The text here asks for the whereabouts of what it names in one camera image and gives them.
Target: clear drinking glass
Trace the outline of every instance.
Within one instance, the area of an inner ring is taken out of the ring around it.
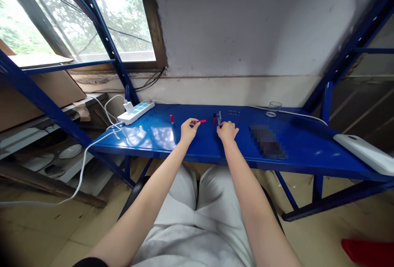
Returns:
[[[279,102],[270,102],[270,105],[268,106],[268,110],[266,112],[266,115],[269,117],[275,117],[276,113],[279,112],[281,107],[282,107],[282,104]]]

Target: red stool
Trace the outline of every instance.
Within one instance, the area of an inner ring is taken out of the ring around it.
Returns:
[[[353,262],[368,267],[394,266],[393,242],[367,242],[343,239],[341,245]]]

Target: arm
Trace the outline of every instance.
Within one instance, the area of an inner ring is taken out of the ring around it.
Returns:
[[[238,149],[234,140],[238,130],[230,121],[224,122],[221,128],[217,127],[256,264],[302,266],[283,234],[259,181]]]
[[[181,126],[181,140],[154,172],[140,194],[119,221],[90,251],[87,257],[103,260],[109,267],[130,266],[163,205],[200,123],[190,118]]]

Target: person's hand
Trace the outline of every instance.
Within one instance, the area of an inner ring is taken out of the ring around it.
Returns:
[[[190,144],[194,139],[197,128],[200,126],[198,119],[189,118],[181,125],[181,141]]]
[[[216,128],[219,138],[223,143],[229,142],[235,139],[239,128],[235,128],[235,123],[231,121],[224,121],[220,126]]]

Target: black chair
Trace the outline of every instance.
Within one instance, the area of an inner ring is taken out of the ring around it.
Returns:
[[[122,209],[122,211],[121,211],[121,213],[120,213],[120,215],[119,215],[118,220],[119,220],[119,219],[123,216],[123,214],[128,210],[128,208],[131,206],[131,204],[132,204],[132,203],[134,202],[134,200],[137,198],[138,194],[141,192],[142,188],[145,186],[145,184],[148,182],[148,180],[149,180],[149,176],[145,176],[145,177],[143,177],[142,179],[138,180],[137,184],[135,184],[134,189],[131,191],[131,193],[130,193],[130,195],[129,195],[127,201],[126,201],[126,203],[125,203],[125,205],[124,205],[124,207],[123,207],[123,209]],[[281,228],[282,231],[283,231],[282,225],[281,225],[281,223],[280,223],[280,221],[279,221],[279,217],[278,217],[278,214],[276,213],[276,209],[275,209],[274,204],[273,204],[273,202],[272,202],[272,200],[271,200],[271,197],[270,197],[270,195],[268,194],[268,192],[264,189],[264,187],[263,187],[263,186],[261,186],[261,187],[262,187],[264,193],[266,194],[266,197],[267,197],[267,199],[268,199],[268,202],[270,203],[270,206],[271,206],[271,209],[272,209],[272,211],[273,211],[273,213],[274,213],[274,215],[275,215],[275,218],[276,218],[276,220],[278,221],[278,224],[279,224],[280,228]]]

